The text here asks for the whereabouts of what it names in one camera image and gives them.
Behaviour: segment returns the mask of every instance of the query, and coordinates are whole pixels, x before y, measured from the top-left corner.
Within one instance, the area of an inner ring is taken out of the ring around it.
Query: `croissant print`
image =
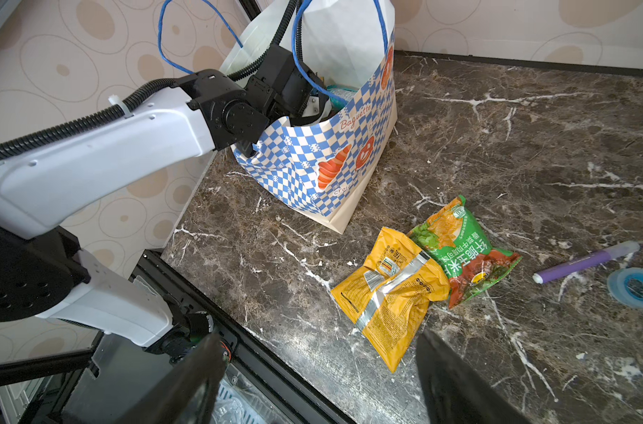
[[[330,184],[336,175],[343,168],[347,154],[350,153],[352,145],[347,145],[338,152],[335,157],[327,162],[319,162],[319,177],[317,178],[317,187],[325,190],[326,186]]]

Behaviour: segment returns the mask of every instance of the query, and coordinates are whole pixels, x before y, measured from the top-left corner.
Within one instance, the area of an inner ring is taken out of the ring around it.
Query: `purple marker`
[[[582,258],[570,260],[556,267],[548,268],[544,271],[539,271],[533,275],[533,279],[538,284],[547,283],[553,279],[561,278],[568,276],[571,273],[576,271],[581,271],[600,263],[608,262],[609,260],[623,257],[626,254],[631,254],[639,250],[638,242],[622,242],[611,246],[606,249],[599,250],[597,252],[592,252],[587,256]]]

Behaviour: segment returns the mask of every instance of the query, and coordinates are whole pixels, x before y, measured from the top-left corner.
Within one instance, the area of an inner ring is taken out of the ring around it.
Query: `blue checkered pattern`
[[[290,208],[329,216],[378,160],[378,152],[389,136],[394,80],[391,72],[387,86],[381,88],[386,60],[387,56],[340,113],[307,127],[292,127],[289,119],[282,117],[262,133],[253,157],[245,157],[233,148],[236,160]],[[366,164],[357,169],[357,157],[372,136],[373,151]],[[320,189],[318,164],[333,159],[347,145],[351,145],[350,152],[340,172],[325,189]]]

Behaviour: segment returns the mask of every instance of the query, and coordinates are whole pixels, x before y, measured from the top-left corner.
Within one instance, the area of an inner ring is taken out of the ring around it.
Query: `cable tie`
[[[128,108],[128,106],[126,106],[126,104],[123,103],[123,101],[115,94],[112,94],[111,96],[109,96],[109,101],[112,104],[112,106],[119,105],[123,109],[123,117],[125,119],[128,119],[133,115],[133,112],[130,112],[130,109]]]

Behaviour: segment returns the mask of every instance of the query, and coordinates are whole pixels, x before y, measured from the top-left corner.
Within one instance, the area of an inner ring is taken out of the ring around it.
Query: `green snack bag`
[[[451,285],[449,309],[501,281],[521,260],[496,249],[458,196],[408,236],[444,269]]]

